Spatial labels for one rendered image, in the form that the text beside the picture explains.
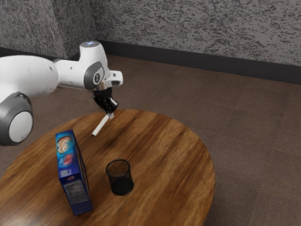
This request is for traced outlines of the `white pen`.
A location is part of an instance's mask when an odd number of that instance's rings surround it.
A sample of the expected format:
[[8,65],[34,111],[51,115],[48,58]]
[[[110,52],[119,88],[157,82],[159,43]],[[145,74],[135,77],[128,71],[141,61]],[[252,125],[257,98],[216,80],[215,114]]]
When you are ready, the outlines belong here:
[[99,131],[102,129],[102,127],[105,125],[105,123],[109,120],[109,115],[105,115],[104,118],[101,120],[101,122],[97,125],[97,127],[94,129],[94,131],[92,132],[93,136],[96,136]]

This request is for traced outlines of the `black mesh pen holder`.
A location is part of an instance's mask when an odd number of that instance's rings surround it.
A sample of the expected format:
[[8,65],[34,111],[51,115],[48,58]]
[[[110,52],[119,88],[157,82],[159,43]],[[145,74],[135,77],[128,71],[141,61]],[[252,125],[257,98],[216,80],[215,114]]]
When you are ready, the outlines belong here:
[[130,193],[134,188],[130,163],[124,159],[115,159],[109,162],[105,172],[108,176],[111,191],[118,196]]

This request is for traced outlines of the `blue printed carton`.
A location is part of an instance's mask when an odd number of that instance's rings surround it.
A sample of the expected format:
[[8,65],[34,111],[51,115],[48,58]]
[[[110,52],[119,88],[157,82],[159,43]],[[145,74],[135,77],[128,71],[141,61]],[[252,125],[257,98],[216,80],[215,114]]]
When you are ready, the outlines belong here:
[[73,130],[55,135],[58,178],[74,215],[93,209],[86,167]]

